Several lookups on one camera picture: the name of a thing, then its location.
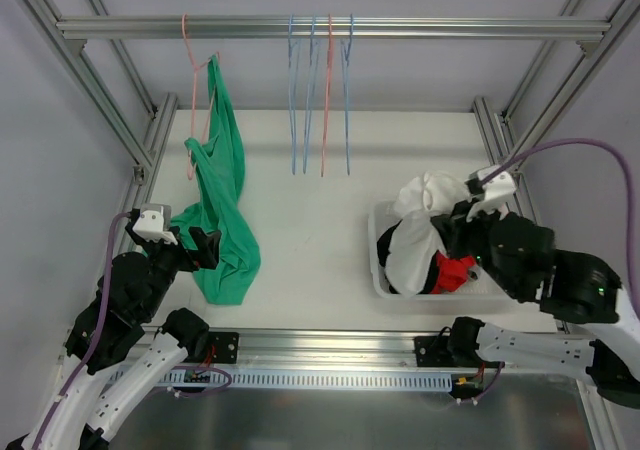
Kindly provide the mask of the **black tank top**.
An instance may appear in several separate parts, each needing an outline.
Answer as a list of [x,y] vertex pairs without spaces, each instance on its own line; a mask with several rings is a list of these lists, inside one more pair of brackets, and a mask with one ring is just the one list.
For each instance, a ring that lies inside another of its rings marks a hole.
[[435,255],[444,250],[429,219],[414,222],[405,218],[389,227],[377,241],[377,253],[390,292],[404,297],[432,294],[437,275]]

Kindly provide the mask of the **red tank top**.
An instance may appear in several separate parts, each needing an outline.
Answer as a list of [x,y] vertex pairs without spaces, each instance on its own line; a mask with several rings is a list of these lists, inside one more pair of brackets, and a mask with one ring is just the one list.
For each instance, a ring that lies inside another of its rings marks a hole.
[[475,267],[476,260],[472,256],[452,259],[441,252],[435,255],[436,281],[432,294],[448,294],[456,292],[470,279],[470,271]]

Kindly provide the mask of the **white tank top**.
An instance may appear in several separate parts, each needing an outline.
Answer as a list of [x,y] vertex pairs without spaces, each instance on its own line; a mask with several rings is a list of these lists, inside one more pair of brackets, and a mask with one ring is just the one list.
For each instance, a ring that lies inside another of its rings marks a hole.
[[474,260],[449,256],[431,219],[448,216],[469,192],[462,181],[446,172],[427,172],[402,187],[391,206],[399,218],[390,233],[383,265],[390,287],[404,297],[448,294],[469,281]]

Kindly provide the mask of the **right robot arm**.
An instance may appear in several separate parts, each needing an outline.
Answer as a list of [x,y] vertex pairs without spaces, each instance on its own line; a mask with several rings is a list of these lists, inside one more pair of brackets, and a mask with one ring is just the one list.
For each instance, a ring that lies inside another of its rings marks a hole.
[[452,257],[474,258],[511,299],[589,333],[587,339],[519,333],[472,317],[454,320],[448,358],[513,363],[569,376],[604,399],[639,406],[639,318],[620,277],[602,259],[560,250],[554,232],[514,213],[432,220]]

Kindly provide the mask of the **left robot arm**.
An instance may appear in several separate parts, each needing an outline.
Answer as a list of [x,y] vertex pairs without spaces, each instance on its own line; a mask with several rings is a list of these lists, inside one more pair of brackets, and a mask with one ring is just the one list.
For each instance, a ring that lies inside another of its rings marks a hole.
[[44,413],[10,449],[106,449],[132,411],[159,380],[183,361],[207,352],[209,327],[186,308],[172,311],[152,343],[114,385],[108,382],[144,336],[180,272],[213,269],[221,234],[189,230],[196,247],[146,242],[142,252],[113,258],[98,282],[95,299],[75,320],[65,343],[62,382]]

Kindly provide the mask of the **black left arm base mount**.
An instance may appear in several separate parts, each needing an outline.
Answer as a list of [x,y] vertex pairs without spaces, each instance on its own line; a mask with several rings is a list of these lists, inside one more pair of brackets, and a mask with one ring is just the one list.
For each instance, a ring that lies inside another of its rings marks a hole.
[[210,331],[204,347],[204,355],[198,360],[202,366],[214,364],[233,365],[237,362],[240,335],[230,331]]

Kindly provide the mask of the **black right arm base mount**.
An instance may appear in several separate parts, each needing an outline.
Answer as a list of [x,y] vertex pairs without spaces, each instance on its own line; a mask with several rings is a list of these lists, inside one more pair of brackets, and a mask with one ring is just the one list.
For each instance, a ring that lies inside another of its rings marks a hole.
[[413,339],[416,366],[419,368],[455,367],[447,349],[448,336],[416,336]]

